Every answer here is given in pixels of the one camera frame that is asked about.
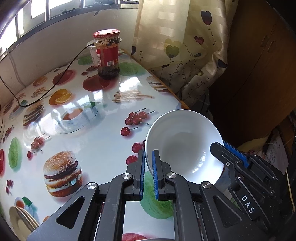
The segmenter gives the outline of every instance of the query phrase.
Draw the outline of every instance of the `black cable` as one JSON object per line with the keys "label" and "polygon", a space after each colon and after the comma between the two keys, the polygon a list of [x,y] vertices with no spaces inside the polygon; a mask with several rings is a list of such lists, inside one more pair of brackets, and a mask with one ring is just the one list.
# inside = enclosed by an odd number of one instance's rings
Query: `black cable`
{"label": "black cable", "polygon": [[54,84],[54,86],[53,87],[51,87],[43,96],[41,96],[38,100],[35,100],[34,102],[32,102],[31,104],[27,104],[27,105],[21,105],[20,104],[20,101],[19,101],[19,99],[12,93],[12,91],[8,88],[8,86],[5,84],[5,82],[3,81],[3,79],[2,79],[2,77],[1,77],[1,75],[0,75],[0,79],[2,80],[2,82],[3,82],[3,84],[5,85],[5,87],[10,91],[10,93],[17,99],[17,102],[18,102],[18,104],[19,104],[19,106],[20,107],[28,107],[28,106],[30,106],[30,105],[33,105],[33,104],[35,104],[36,102],[38,102],[38,101],[40,101],[45,95],[47,95],[48,94],[48,92],[50,92],[58,83],[59,83],[59,81],[61,80],[61,78],[64,76],[64,74],[66,73],[66,71],[68,70],[68,68],[71,66],[71,64],[75,61],[75,59],[87,48],[87,47],[89,47],[89,46],[92,46],[92,45],[94,45],[94,44],[89,44],[89,45],[87,45],[86,47],[84,47],[83,48],[83,50],[81,50],[80,52],[79,52],[79,54],[78,55],[76,55],[76,57],[71,61],[71,63],[68,65],[68,67],[66,68],[66,70],[63,72],[63,74],[62,74],[62,76],[60,77],[60,79],[58,80],[58,82],[56,82],[55,84]]}
{"label": "black cable", "polygon": [[205,95],[205,97],[204,97],[204,102],[202,103],[202,108],[200,109],[200,113],[202,113],[202,109],[203,109],[203,107],[204,107],[204,105],[205,105],[205,99],[206,99],[206,95]]}

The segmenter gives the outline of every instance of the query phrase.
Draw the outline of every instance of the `beige plate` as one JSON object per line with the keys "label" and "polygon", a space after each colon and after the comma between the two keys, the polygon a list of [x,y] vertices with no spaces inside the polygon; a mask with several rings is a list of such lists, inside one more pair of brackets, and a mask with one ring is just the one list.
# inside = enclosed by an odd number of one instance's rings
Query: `beige plate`
{"label": "beige plate", "polygon": [[9,216],[16,236],[20,241],[26,241],[29,234],[34,230],[30,221],[14,206],[10,207]]}
{"label": "beige plate", "polygon": [[34,229],[39,227],[38,222],[35,220],[35,218],[32,217],[32,215],[25,209],[21,208],[21,207],[16,207],[21,213],[23,213],[27,219],[30,220],[30,224],[34,227]]}

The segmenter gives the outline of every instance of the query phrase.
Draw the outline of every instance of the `metal screw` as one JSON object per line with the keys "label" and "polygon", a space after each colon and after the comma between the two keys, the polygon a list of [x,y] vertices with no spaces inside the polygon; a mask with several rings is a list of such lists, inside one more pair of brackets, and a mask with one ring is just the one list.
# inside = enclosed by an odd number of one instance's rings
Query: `metal screw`
{"label": "metal screw", "polygon": [[94,189],[96,187],[96,184],[95,183],[88,183],[86,185],[87,189]]}
{"label": "metal screw", "polygon": [[123,179],[129,179],[129,178],[131,178],[131,174],[129,174],[129,173],[123,173],[122,174],[122,178]]}
{"label": "metal screw", "polygon": [[202,183],[202,186],[203,186],[204,188],[210,188],[210,187],[212,186],[212,184],[210,184],[209,182],[203,182],[203,183]]}
{"label": "metal screw", "polygon": [[176,177],[176,174],[173,173],[173,172],[169,172],[169,173],[167,174],[167,176],[168,176],[168,178],[175,178],[175,177]]}

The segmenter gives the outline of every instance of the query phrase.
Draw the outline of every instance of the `cabinet handle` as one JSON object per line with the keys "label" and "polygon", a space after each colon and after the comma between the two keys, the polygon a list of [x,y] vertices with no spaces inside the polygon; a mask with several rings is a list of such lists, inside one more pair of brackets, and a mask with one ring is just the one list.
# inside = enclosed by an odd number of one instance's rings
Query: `cabinet handle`
{"label": "cabinet handle", "polygon": [[265,35],[261,41],[260,47],[265,47],[266,44],[264,44],[264,41],[266,38],[267,38],[267,36]]}
{"label": "cabinet handle", "polygon": [[267,53],[270,52],[270,48],[271,48],[271,46],[272,46],[273,43],[274,43],[274,41],[271,41],[271,42],[270,42],[270,45],[269,45],[269,47],[268,47],[268,49],[267,49]]}

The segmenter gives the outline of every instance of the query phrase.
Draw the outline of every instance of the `curtain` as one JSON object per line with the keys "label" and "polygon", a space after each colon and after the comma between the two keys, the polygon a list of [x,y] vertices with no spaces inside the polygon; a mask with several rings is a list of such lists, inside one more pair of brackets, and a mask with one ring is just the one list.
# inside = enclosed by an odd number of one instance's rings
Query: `curtain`
{"label": "curtain", "polygon": [[225,71],[238,0],[141,0],[132,56],[192,106]]}

